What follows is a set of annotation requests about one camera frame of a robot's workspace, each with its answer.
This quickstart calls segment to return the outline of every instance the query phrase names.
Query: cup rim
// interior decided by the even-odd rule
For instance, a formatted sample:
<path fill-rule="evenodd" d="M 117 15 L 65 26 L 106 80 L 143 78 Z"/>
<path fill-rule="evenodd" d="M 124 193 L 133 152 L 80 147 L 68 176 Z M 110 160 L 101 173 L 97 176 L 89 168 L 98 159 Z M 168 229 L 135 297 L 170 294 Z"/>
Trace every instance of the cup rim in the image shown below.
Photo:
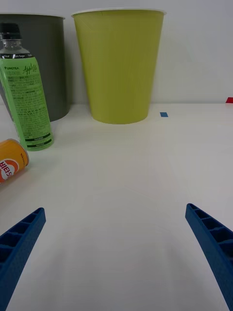
<path fill-rule="evenodd" d="M 100 9 L 88 9 L 88 10 L 82 10 L 82 11 L 78 11 L 78 12 L 74 12 L 72 13 L 72 17 L 74 17 L 75 15 L 77 14 L 81 14 L 81 13 L 88 13 L 88 12 L 98 12 L 98 11 L 120 11 L 120 10 L 132 10 L 132 11 L 136 11 L 136 10 L 141 10 L 141 11 L 155 11 L 155 12 L 161 12 L 163 13 L 164 15 L 166 15 L 166 11 L 164 10 L 157 10 L 157 9 L 151 9 L 151 8 L 139 8 L 139 7 L 136 7 L 136 8 L 100 8 Z"/>
<path fill-rule="evenodd" d="M 39 15 L 39 16 L 51 16 L 51 17 L 60 17 L 66 19 L 64 16 L 53 15 L 53 14 L 44 14 L 44 13 L 30 13 L 30 12 L 0 12 L 0 15 Z"/>

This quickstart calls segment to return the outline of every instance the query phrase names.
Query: plastic bottle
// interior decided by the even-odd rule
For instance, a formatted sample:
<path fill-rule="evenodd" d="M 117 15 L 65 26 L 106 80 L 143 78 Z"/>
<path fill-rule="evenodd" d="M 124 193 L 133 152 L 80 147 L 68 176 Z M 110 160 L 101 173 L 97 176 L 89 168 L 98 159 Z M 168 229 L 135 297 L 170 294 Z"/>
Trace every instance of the plastic bottle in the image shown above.
<path fill-rule="evenodd" d="M 52 145 L 50 119 L 36 58 L 21 45 L 17 24 L 0 23 L 0 81 L 21 145 L 29 151 Z"/>

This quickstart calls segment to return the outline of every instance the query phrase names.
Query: blue tape marker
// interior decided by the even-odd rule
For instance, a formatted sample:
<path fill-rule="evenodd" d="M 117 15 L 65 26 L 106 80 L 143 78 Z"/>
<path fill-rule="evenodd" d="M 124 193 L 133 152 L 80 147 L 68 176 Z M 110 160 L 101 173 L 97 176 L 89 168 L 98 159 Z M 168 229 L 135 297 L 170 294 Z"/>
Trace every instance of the blue tape marker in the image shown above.
<path fill-rule="evenodd" d="M 166 112 L 160 112 L 160 115 L 162 118 L 168 118 L 168 115 Z"/>

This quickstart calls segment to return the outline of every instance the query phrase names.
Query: green bottle label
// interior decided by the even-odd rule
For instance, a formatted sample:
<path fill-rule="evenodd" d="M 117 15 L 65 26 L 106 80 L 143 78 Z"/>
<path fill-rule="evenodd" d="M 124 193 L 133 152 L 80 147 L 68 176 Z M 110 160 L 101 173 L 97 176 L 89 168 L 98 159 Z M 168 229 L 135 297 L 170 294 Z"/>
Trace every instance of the green bottle label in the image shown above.
<path fill-rule="evenodd" d="M 0 58 L 0 80 L 22 146 L 29 151 L 49 147 L 53 137 L 35 57 Z"/>

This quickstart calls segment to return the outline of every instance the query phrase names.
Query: red object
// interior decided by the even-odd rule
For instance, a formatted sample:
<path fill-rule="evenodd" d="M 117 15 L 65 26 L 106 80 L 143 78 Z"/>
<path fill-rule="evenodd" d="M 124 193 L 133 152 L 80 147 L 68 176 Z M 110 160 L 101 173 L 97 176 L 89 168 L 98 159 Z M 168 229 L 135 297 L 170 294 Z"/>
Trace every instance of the red object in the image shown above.
<path fill-rule="evenodd" d="M 233 104 L 233 97 L 228 97 L 226 104 Z"/>

